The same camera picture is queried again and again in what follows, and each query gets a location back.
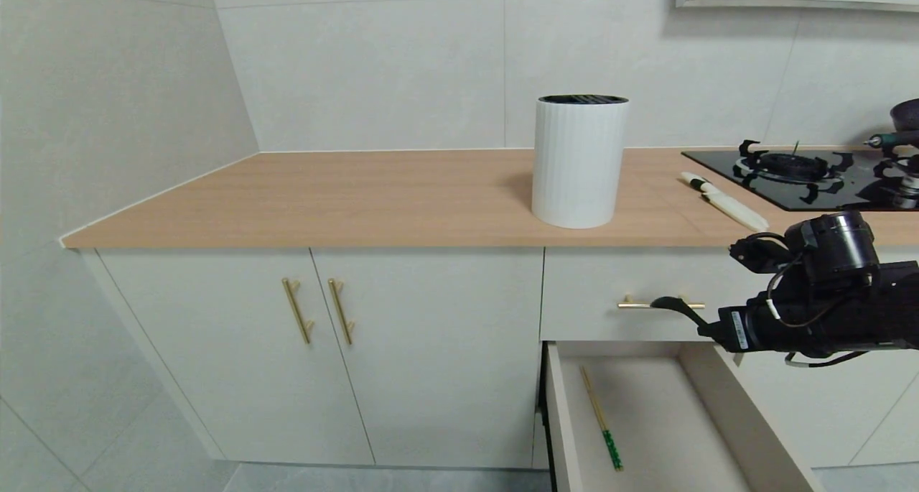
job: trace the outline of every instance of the label sticker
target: label sticker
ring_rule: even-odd
[[[734,320],[734,331],[737,333],[737,342],[742,351],[745,351],[750,345],[746,341],[746,332],[744,331],[744,322],[741,320],[741,313],[738,311],[731,311],[731,318]]]

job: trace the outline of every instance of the black glass stovetop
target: black glass stovetop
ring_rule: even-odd
[[[900,147],[894,158],[877,149],[798,149],[790,156],[791,149],[755,149],[752,143],[683,155],[783,210],[919,210],[913,170],[919,156],[910,162],[919,149]]]

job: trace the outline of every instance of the pot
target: pot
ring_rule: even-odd
[[[892,156],[893,148],[898,145],[912,144],[919,147],[919,99],[899,103],[890,109],[895,133],[873,135],[864,145],[882,149],[885,155]]]

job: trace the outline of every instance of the wooden countertop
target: wooden countertop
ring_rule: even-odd
[[[680,149],[627,149],[616,214],[566,230],[531,214],[532,149],[257,154],[63,238],[70,249],[303,246],[728,246],[751,231],[678,180],[692,171],[783,233],[787,213]],[[877,244],[919,243],[919,213],[865,213]]]

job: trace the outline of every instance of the chopstick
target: chopstick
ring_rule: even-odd
[[[600,424],[600,430],[603,431],[603,440],[606,440],[607,450],[610,451],[610,458],[613,460],[613,468],[616,472],[622,471],[622,460],[620,452],[616,450],[616,444],[613,442],[613,435],[610,434],[610,428],[607,427],[607,420],[603,417],[603,410],[600,409],[600,402],[597,401],[597,395],[594,395],[594,387],[590,384],[590,377],[587,376],[587,368],[581,365],[581,377],[584,377],[584,386],[587,387],[587,396],[590,398],[590,404],[594,407],[594,414],[597,415],[597,423]]]

